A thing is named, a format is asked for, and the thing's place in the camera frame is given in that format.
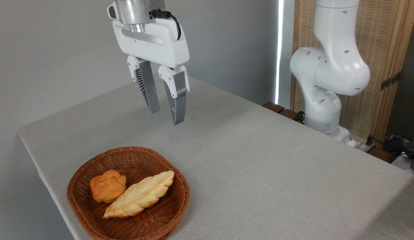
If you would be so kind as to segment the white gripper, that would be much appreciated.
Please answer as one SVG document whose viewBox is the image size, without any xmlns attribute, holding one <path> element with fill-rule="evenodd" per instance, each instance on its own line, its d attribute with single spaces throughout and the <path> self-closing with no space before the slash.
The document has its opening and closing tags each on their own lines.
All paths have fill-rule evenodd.
<svg viewBox="0 0 414 240">
<path fill-rule="evenodd" d="M 120 49 L 129 55 L 132 80 L 138 84 L 150 113 L 160 111 L 152 61 L 161 64 L 158 74 L 164 82 L 173 125 L 183 122 L 186 93 L 190 91 L 183 65 L 190 56 L 179 22 L 164 3 L 112 3 L 107 12 Z"/>
</svg>

